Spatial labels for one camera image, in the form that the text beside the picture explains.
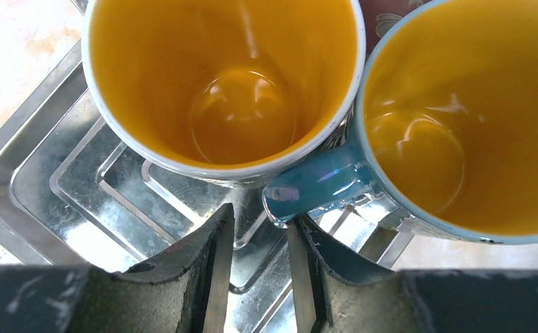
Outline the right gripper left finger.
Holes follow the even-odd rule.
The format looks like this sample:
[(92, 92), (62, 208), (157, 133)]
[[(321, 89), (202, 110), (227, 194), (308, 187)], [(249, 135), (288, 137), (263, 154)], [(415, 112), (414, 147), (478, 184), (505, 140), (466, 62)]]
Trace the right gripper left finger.
[(222, 332), (235, 217), (201, 227), (127, 271), (0, 265), (0, 332)]

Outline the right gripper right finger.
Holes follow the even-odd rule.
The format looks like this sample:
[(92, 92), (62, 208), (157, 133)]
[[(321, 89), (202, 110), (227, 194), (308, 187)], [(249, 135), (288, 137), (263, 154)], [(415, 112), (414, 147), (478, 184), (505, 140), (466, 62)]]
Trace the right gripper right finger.
[(391, 271), (310, 217), (287, 229), (299, 332), (538, 332), (538, 271)]

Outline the floral mug yellow inside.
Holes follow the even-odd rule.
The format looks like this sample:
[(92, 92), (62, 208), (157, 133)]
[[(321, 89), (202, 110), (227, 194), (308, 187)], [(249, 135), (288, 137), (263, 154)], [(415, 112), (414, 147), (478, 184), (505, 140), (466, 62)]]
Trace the floral mug yellow inside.
[(191, 178), (255, 182), (342, 122), (366, 32), (357, 1), (90, 1), (81, 51), (128, 147)]

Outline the blue butterfly mug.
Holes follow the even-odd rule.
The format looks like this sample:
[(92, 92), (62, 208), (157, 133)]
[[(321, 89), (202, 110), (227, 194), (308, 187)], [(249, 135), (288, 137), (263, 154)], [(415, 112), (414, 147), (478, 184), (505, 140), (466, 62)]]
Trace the blue butterfly mug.
[(268, 217), (378, 204), (381, 224), (538, 243), (538, 1), (429, 1), (369, 56), (348, 139), (280, 174)]

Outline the pink mug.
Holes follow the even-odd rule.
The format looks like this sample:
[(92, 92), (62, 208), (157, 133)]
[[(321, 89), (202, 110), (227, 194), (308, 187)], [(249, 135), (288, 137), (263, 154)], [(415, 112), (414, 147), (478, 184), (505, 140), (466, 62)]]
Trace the pink mug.
[(404, 16), (428, 0), (359, 0), (367, 33), (367, 53)]

